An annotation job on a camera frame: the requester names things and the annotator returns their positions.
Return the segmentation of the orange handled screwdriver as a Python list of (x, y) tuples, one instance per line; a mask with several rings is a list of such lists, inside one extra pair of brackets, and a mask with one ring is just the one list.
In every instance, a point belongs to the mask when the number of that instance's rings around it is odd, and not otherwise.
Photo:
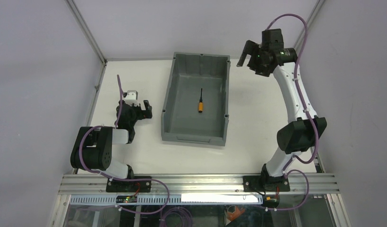
[(203, 112), (203, 88), (201, 88), (201, 91), (200, 91), (200, 98), (199, 98), (199, 104), (198, 104), (198, 112), (199, 113), (202, 113)]

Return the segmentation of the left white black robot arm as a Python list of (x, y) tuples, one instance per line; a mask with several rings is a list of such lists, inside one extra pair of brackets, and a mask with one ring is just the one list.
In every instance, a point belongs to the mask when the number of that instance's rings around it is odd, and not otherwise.
[(106, 192), (150, 192), (151, 177), (136, 177), (130, 165), (120, 163), (112, 158), (112, 147), (116, 144), (130, 144), (135, 137), (135, 124), (139, 120), (152, 118), (152, 106), (148, 100), (140, 105), (122, 102), (116, 108), (120, 116), (117, 125), (79, 129), (70, 163), (73, 168), (104, 173), (109, 176)]

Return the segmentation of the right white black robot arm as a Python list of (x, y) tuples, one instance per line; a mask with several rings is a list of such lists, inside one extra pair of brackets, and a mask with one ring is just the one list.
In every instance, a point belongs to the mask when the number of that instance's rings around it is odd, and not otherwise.
[(262, 31), (262, 43), (245, 43), (237, 63), (243, 66), (250, 55), (248, 67), (255, 74), (274, 75), (283, 95), (288, 124), (277, 132), (278, 148), (272, 158), (262, 166), (259, 175), (243, 177), (245, 192), (288, 192), (287, 169), (302, 152), (316, 147), (327, 127), (324, 117), (318, 117), (312, 107), (301, 80), (299, 57), (293, 48), (284, 46), (281, 29)]

